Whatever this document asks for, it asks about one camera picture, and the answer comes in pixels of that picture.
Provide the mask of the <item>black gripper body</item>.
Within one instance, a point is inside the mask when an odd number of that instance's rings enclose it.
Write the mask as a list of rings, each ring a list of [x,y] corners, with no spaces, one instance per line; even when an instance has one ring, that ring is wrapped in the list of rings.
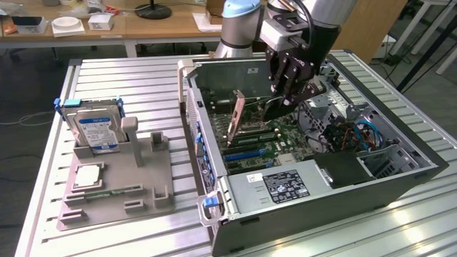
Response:
[[[323,27],[302,22],[287,25],[287,31],[294,35],[287,39],[292,47],[284,50],[284,55],[291,57],[298,68],[298,81],[308,81],[320,72],[322,63],[340,35],[340,26]]]

